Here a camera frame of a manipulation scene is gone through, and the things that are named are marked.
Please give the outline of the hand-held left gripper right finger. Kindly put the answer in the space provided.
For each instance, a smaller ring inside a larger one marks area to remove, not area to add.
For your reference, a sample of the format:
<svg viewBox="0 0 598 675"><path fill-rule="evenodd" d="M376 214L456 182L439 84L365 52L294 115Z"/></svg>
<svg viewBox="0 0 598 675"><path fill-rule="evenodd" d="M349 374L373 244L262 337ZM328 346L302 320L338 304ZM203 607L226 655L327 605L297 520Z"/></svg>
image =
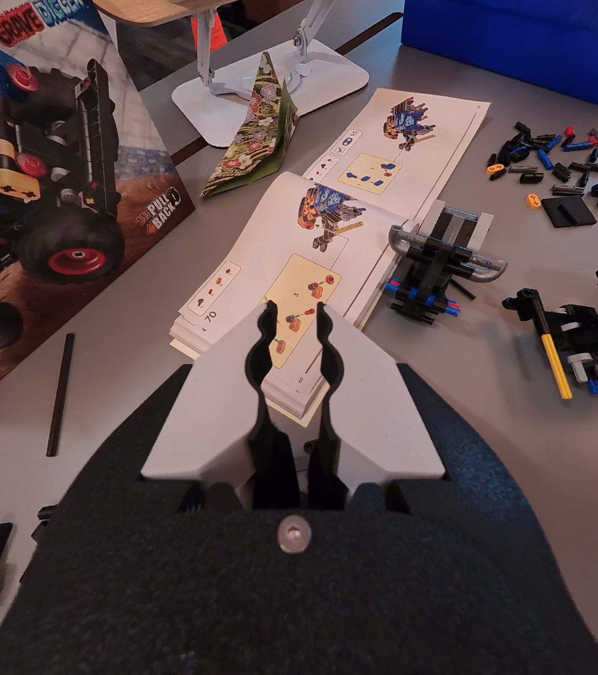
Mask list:
<svg viewBox="0 0 598 675"><path fill-rule="evenodd" d="M362 484L437 479L445 466L396 361L320 302L320 373L328 383L308 466L308 504L343 510Z"/></svg>

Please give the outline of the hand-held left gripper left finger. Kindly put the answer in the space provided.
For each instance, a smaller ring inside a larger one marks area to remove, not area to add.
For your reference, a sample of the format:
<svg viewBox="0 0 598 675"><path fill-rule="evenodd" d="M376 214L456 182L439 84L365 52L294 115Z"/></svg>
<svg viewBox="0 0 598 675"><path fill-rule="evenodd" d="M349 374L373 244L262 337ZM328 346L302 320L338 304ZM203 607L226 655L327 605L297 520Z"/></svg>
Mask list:
<svg viewBox="0 0 598 675"><path fill-rule="evenodd" d="M253 508L293 509L300 488L292 446L272 423L264 378L278 308L268 301L199 356L146 459L142 476L238 490L254 479Z"/></svg>

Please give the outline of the long black lego axle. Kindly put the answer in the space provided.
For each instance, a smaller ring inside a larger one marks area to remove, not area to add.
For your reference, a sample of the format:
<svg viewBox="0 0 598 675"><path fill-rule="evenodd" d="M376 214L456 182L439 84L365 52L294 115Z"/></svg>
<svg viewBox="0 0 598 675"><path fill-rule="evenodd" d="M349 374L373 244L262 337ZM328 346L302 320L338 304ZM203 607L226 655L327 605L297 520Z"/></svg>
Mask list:
<svg viewBox="0 0 598 675"><path fill-rule="evenodd" d="M69 383L71 361L74 354L74 344L75 333L67 333L65 336L65 344L58 374L57 390L52 410L49 438L45 454L47 458L54 458L58 454L65 412L65 403L67 398L67 387Z"/></svg>

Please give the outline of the black lego assembly grey bumper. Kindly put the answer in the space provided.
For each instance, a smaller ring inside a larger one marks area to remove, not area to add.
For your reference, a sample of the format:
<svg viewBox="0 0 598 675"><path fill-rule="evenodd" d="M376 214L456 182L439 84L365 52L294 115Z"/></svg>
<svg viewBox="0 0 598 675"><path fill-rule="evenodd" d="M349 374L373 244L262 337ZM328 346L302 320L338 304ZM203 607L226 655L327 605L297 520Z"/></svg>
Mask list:
<svg viewBox="0 0 598 675"><path fill-rule="evenodd" d="M493 215L475 215L436 200L413 230L392 225L389 245L411 262L403 280L391 278L386 290L394 292L392 310L419 323L432 325L440 315L459 316L460 307L446 291L455 277L489 283L505 271L504 260L480 253Z"/></svg>

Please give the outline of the small black lego part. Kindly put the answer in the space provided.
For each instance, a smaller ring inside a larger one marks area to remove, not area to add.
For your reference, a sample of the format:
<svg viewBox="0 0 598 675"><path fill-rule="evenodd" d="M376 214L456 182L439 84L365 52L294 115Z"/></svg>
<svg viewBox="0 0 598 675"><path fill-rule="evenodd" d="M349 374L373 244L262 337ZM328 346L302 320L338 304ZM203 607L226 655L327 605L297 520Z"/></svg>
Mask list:
<svg viewBox="0 0 598 675"><path fill-rule="evenodd" d="M54 513L58 509L58 504L54 505L49 505L49 506L44 506L42 507L38 513L37 513L37 519L38 519L38 524L36 528L33 530L31 537L32 539L39 544L40 540L44 534L44 531L48 524L50 523L50 520Z"/></svg>

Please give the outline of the lego truck body flame panels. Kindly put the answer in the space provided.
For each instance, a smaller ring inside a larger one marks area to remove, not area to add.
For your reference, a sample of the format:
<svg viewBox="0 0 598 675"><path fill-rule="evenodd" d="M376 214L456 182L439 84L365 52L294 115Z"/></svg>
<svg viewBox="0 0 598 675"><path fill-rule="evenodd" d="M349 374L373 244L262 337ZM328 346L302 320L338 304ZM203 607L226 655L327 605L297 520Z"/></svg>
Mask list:
<svg viewBox="0 0 598 675"><path fill-rule="evenodd" d="M531 321L540 337L563 400L573 397L564 364L571 367L576 381L598 394L598 311L589 306L566 304L545 310L537 290L523 288L515 297L502 301L506 310L516 312L522 322Z"/></svg>

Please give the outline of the black square lego plate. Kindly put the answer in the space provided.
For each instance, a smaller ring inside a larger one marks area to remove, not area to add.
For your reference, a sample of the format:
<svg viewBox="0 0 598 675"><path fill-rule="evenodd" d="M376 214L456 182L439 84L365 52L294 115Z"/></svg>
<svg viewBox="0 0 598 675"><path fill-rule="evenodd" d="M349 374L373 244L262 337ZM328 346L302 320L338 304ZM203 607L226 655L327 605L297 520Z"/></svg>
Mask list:
<svg viewBox="0 0 598 675"><path fill-rule="evenodd" d="M541 207L556 229L591 226L597 223L581 196L544 198Z"/></svg>

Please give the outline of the open lego instruction booklet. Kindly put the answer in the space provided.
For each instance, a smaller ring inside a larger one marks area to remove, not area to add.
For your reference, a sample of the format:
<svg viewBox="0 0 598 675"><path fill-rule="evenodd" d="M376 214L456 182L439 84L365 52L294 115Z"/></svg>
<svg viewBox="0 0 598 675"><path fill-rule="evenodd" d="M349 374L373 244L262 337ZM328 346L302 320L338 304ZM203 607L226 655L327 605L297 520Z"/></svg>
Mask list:
<svg viewBox="0 0 598 675"><path fill-rule="evenodd" d="M393 225L430 212L489 103L377 89L303 177L265 191L225 260L182 306L171 345L197 359L257 305L278 308L271 406L306 425L327 385L319 370L319 302L362 329L400 259Z"/></svg>

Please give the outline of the monster truck lego set box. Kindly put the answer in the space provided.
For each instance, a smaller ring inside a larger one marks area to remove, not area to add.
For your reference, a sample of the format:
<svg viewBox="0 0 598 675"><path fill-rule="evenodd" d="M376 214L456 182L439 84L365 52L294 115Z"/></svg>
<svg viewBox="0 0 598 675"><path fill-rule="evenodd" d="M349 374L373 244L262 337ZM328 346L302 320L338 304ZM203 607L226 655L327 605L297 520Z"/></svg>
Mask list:
<svg viewBox="0 0 598 675"><path fill-rule="evenodd" d="M193 212L92 1L0 1L0 380Z"/></svg>

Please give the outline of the pile of small lego pieces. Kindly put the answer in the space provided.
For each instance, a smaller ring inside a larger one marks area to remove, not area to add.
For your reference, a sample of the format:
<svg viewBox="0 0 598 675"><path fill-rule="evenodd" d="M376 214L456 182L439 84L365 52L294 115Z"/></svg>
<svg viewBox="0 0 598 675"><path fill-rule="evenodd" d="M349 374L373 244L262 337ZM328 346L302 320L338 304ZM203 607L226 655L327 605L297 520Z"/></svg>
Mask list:
<svg viewBox="0 0 598 675"><path fill-rule="evenodd" d="M512 175L520 185L537 188L538 193L530 194L540 200L581 196L594 215L598 210L598 130L591 128L586 137L580 137L573 126L560 134L534 135L522 122L514 129L514 137L489 157L485 168L486 175L489 165L500 163L507 172L487 179L495 182Z"/></svg>

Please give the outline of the floral patterned folded paper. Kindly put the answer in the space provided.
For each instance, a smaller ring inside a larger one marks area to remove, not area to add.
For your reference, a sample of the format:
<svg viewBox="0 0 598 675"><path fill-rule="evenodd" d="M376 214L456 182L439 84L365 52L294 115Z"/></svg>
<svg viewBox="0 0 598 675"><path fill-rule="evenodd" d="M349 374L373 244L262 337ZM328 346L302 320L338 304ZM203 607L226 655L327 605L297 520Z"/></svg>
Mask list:
<svg viewBox="0 0 598 675"><path fill-rule="evenodd" d="M298 122L297 108L263 52L246 117L201 192L209 198L276 173Z"/></svg>

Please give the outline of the white metal stand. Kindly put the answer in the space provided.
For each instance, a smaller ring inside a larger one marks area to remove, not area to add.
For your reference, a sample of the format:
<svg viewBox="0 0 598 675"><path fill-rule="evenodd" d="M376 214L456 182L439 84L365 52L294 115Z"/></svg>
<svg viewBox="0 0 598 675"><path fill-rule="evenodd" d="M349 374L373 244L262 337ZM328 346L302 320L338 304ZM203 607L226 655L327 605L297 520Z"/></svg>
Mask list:
<svg viewBox="0 0 598 675"><path fill-rule="evenodd" d="M204 2L194 13L197 25L198 78L179 85L172 101L206 143L228 147L244 122L271 99L277 83L287 91L297 114L305 115L362 89L369 74L334 50L316 41L333 1L314 1L292 41L249 56L215 72L210 67L210 42L218 1Z"/></svg>

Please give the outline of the blue plastic bin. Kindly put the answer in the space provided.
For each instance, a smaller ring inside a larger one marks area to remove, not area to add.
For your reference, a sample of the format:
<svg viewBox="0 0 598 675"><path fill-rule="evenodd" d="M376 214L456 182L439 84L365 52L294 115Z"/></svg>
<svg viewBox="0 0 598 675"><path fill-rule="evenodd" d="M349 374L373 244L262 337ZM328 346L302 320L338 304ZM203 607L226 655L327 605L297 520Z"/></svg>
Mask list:
<svg viewBox="0 0 598 675"><path fill-rule="evenodd" d="M598 1L406 1L401 41L598 105Z"/></svg>

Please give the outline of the light wooden board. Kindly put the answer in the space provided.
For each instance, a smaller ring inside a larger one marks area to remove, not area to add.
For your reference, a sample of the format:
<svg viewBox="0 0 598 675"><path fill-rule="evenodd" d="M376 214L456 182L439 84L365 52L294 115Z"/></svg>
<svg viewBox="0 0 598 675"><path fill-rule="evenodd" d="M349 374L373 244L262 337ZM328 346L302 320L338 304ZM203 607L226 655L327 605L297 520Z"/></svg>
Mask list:
<svg viewBox="0 0 598 675"><path fill-rule="evenodd" d="M232 1L94 1L109 18L130 26L155 27L207 10L216 10Z"/></svg>

